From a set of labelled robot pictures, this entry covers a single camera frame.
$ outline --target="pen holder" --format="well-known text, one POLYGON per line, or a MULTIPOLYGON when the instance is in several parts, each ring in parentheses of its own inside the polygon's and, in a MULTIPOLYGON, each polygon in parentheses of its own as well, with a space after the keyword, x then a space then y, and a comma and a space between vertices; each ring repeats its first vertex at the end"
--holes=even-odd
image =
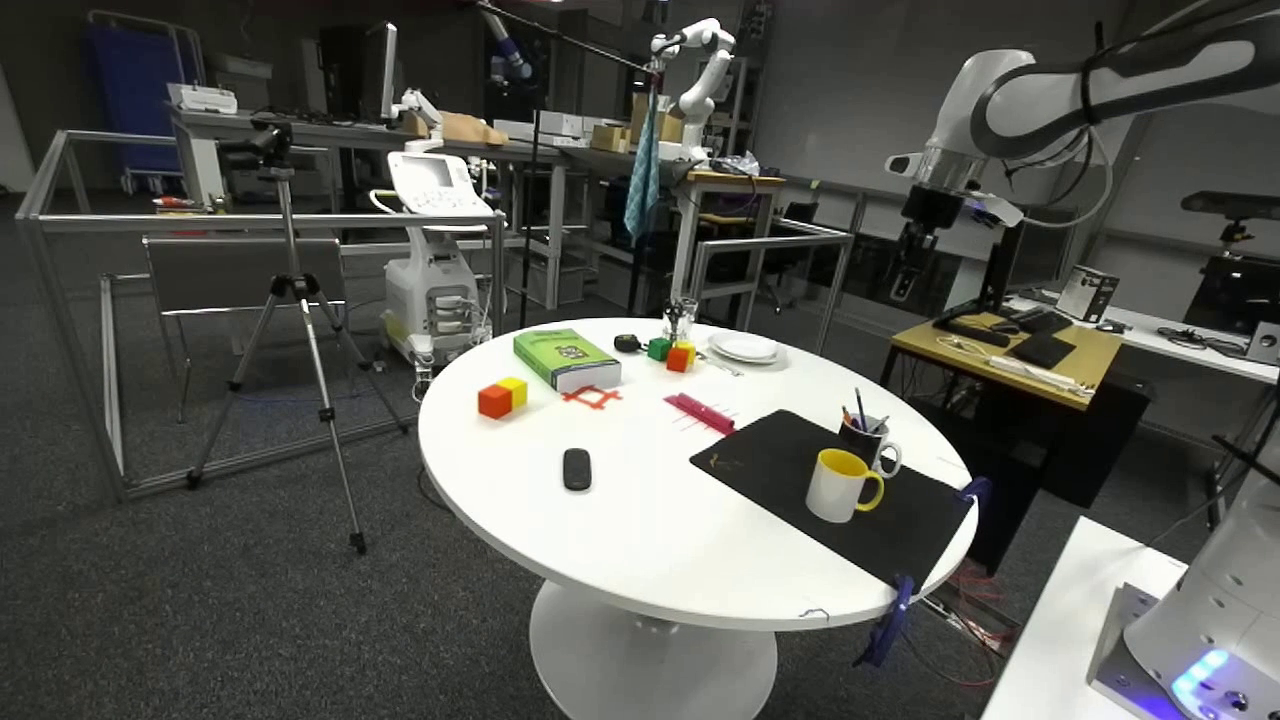
POLYGON ((840 438, 848 452, 868 461, 885 479, 893 479, 904 468, 904 452, 889 438, 885 418, 868 418, 868 428, 840 424, 840 438))

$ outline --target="gray carpet floor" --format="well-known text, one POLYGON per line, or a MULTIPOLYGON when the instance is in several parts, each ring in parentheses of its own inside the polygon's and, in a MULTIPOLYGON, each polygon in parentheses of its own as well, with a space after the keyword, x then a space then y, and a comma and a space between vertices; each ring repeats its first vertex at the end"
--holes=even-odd
MULTIPOLYGON (((333 457, 218 479, 201 493, 116 501, 95 472, 76 377, 58 351, 27 246, 0 208, 0 714, 561 714, 527 660, 535 577, 489 552, 417 479, 417 444, 354 444, 354 482, 372 552, 350 552, 333 457)), ((95 342, 92 279, 135 267, 124 246, 58 246, 86 346, 95 342)), ((591 299, 571 310, 617 310, 591 299)), ((814 331, 803 308, 761 315, 786 341, 814 331)), ((209 351, 193 407, 146 295, 121 299, 127 335, 127 452, 139 472, 186 465, 206 438, 230 351, 209 351)), ((885 335, 837 325, 829 356, 878 377, 885 335)), ((340 418, 381 407, 338 369, 340 418)), ((377 377, 414 413, 409 371, 377 377)), ((272 335, 219 452, 319 431, 297 335, 272 335)), ((1091 514, 1189 556, 1195 448, 1140 436, 1091 514)), ((1080 509, 1040 494, 983 602, 1019 623, 1080 509)), ((868 626, 780 636, 777 720, 978 714, 1000 656, 918 607, 885 668, 858 668, 868 626)))

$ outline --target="red block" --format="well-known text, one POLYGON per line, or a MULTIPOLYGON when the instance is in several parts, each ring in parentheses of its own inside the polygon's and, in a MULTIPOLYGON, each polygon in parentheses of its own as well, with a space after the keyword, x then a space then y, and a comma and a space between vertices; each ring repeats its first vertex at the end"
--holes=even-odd
POLYGON ((515 401, 505 382, 489 382, 482 392, 482 416, 505 418, 511 407, 515 407, 515 401))
POLYGON ((677 342, 677 346, 669 351, 669 371, 688 371, 688 363, 692 363, 692 346, 677 342))

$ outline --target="black mat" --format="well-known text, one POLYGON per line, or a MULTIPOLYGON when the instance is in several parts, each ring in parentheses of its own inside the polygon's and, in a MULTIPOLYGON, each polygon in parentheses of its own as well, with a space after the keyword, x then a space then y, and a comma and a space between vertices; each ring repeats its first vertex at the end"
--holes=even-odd
POLYGON ((692 465, 755 501, 774 514, 787 518, 803 535, 829 543, 837 556, 860 565, 863 571, 889 583, 904 577, 920 583, 960 528, 967 509, 966 494, 904 468, 895 479, 889 479, 885 505, 878 513, 860 513, 848 524, 829 524, 803 509, 814 461, 820 448, 848 444, 795 413, 774 413, 696 452, 692 465))

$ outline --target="camera tripod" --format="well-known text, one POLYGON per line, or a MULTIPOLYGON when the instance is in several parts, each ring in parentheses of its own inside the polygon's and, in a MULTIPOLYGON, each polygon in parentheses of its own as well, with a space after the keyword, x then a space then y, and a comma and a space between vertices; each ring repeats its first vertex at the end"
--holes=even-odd
POLYGON ((372 371, 372 358, 364 358, 364 351, 355 346, 350 325, 338 320, 333 310, 333 299, 323 295, 319 279, 313 272, 301 267, 301 253, 297 253, 297 223, 294 223, 294 169, 287 169, 287 142, 294 142, 294 130, 287 124, 272 124, 260 141, 255 141, 255 150, 264 159, 264 175, 278 179, 278 200, 280 200, 280 221, 285 221, 285 257, 287 257, 287 275, 278 275, 269 285, 269 299, 253 325, 253 335, 244 342, 244 356, 230 379, 230 394, 214 418, 214 431, 206 438, 206 452, 195 457, 193 472, 187 472, 187 487, 201 487, 206 482, 206 468, 209 468, 209 457, 218 448, 218 436, 225 431, 230 424, 230 413, 244 387, 244 377, 253 369, 253 356, 278 315, 280 305, 297 305, 301 308, 301 320, 305 320, 305 335, 310 335, 310 351, 313 351, 313 377, 318 377, 318 392, 319 392, 319 424, 327 428, 327 448, 333 448, 333 461, 338 461, 338 479, 343 487, 343 501, 350 501, 350 518, 354 518, 354 546, 355 556, 367 552, 367 539, 364 539, 364 524, 361 524, 361 513, 355 513, 355 494, 354 494, 354 474, 350 474, 350 457, 343 457, 343 438, 338 431, 338 407, 333 407, 333 392, 327 392, 327 377, 323 377, 323 356, 319 356, 319 341, 318 341, 318 310, 327 320, 327 328, 338 331, 338 341, 343 342, 343 351, 354 356, 354 363, 361 369, 361 379, 377 392, 377 401, 390 407, 390 416, 395 418, 401 436, 409 436, 409 424, 395 416, 392 401, 367 379, 372 371))

